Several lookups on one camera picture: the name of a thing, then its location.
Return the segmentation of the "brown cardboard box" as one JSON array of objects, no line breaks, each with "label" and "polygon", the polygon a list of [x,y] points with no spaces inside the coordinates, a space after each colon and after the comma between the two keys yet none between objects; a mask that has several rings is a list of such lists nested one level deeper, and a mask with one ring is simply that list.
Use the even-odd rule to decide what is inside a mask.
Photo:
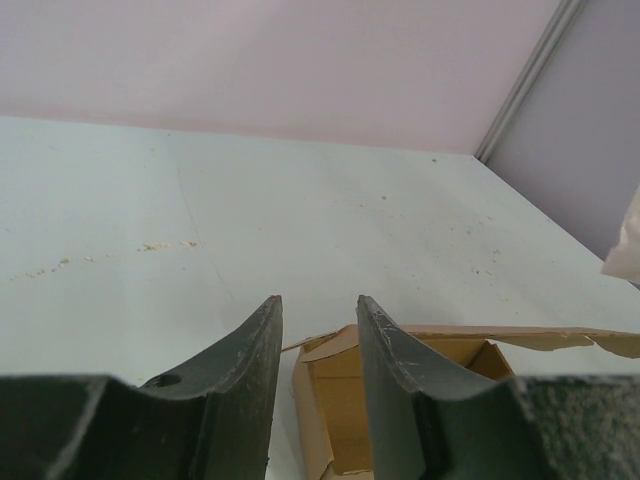
[{"label": "brown cardboard box", "polygon": [[[509,375],[636,375],[639,336],[584,327],[419,326],[405,331],[492,380]],[[358,329],[296,344],[293,388],[305,476],[370,479],[372,457]]]}]

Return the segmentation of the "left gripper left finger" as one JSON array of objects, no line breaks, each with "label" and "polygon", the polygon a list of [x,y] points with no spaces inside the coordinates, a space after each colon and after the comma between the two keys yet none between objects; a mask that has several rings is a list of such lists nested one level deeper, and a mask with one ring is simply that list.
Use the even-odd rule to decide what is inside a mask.
[{"label": "left gripper left finger", "polygon": [[109,375],[1,380],[5,479],[261,479],[283,333],[280,296],[135,387]]}]

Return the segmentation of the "small white paper scrap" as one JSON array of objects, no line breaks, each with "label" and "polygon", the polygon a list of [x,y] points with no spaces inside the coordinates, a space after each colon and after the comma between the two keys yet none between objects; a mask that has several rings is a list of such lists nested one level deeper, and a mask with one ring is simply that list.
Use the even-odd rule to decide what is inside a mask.
[{"label": "small white paper scrap", "polygon": [[617,245],[612,248],[601,273],[639,285],[640,277],[640,188],[624,215]]}]

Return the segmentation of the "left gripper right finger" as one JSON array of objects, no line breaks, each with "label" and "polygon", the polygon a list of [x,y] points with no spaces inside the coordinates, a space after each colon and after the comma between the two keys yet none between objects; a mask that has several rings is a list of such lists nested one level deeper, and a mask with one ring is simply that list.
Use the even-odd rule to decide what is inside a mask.
[{"label": "left gripper right finger", "polygon": [[494,381],[357,302],[378,479],[635,479],[639,380],[632,375]]}]

